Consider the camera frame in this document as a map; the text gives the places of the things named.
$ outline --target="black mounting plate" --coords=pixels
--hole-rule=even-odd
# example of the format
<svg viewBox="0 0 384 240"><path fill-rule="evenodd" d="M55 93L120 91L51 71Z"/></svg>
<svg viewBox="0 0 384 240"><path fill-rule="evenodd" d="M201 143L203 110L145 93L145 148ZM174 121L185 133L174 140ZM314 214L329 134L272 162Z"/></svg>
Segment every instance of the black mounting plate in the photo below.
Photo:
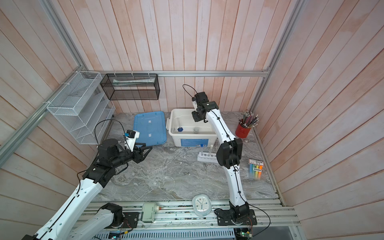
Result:
<svg viewBox="0 0 384 240"><path fill-rule="evenodd" d="M139 212L123 212L123 214L125 218L122 228L129 228L127 221L132 228L136 228L137 221L139 220Z"/></svg>
<svg viewBox="0 0 384 240"><path fill-rule="evenodd" d="M217 212L219 216L217 216L217 224L219 226L231 226L231 225L235 225L233 222L232 222L232 219L231 219L231 215L229 213L229 210L220 210L219 212ZM249 210L249 218L246 217L244 219L245 221L241 224L241 225L251 225L251 220L252 220L252 225L257 225L257 220L256 220L256 215L255 215L255 211L250 209Z"/></svg>

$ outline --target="blue label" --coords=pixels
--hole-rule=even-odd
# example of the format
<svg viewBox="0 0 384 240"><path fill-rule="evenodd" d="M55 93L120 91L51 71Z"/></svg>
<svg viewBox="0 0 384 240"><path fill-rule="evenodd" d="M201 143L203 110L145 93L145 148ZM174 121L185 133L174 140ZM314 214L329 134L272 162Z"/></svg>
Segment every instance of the blue label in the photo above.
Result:
<svg viewBox="0 0 384 240"><path fill-rule="evenodd" d="M203 147L208 146L208 139L181 139L182 147Z"/></svg>

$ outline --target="robotic arm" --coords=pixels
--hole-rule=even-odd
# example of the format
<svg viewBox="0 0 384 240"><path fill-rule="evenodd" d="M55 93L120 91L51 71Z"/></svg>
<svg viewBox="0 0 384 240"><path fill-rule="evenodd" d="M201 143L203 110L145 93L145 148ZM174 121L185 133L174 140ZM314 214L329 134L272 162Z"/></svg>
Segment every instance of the robotic arm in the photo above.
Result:
<svg viewBox="0 0 384 240"><path fill-rule="evenodd" d="M123 149L116 139L107 139L98 145L98 157L85 171L72 195L35 235L25 235L22 240L88 240L103 228L108 226L119 228L123 225L122 207L107 203L93 218L72 230L84 209L109 180L127 169L129 161L142 162L152 150L152 147L147 147L145 143L135 143L139 137L138 132L128 130L125 136L125 147L128 149ZM116 173L116 168L122 165L126 165L126 167Z"/></svg>
<svg viewBox="0 0 384 240"><path fill-rule="evenodd" d="M250 210L239 172L243 142L231 133L221 117L218 105L215 101L209 101L205 92L197 93L192 101L196 109L196 111L192 112L195 122L201 120L209 122L214 128L220 143L216 157L225 171L229 185L230 218L235 223L244 222L245 218L249 216Z"/></svg>

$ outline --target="pen holder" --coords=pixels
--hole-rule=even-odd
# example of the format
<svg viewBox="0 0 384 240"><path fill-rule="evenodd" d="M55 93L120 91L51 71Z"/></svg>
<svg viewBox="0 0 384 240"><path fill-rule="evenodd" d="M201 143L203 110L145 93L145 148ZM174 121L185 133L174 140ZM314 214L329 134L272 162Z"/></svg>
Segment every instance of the pen holder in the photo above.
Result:
<svg viewBox="0 0 384 240"><path fill-rule="evenodd" d="M251 131L251 128L244 128L240 124L238 124L235 134L239 138L246 138L248 136L249 131Z"/></svg>

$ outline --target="box handle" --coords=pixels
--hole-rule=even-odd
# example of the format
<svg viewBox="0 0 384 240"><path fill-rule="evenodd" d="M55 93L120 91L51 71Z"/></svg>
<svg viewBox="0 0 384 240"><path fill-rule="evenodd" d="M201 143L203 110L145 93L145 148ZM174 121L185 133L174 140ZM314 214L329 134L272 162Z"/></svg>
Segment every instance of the box handle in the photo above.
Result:
<svg viewBox="0 0 384 240"><path fill-rule="evenodd" d="M170 123L169 120L170 120L170 119L167 118L167 124L166 124L166 129L167 129L167 130L169 130L169 123Z"/></svg>

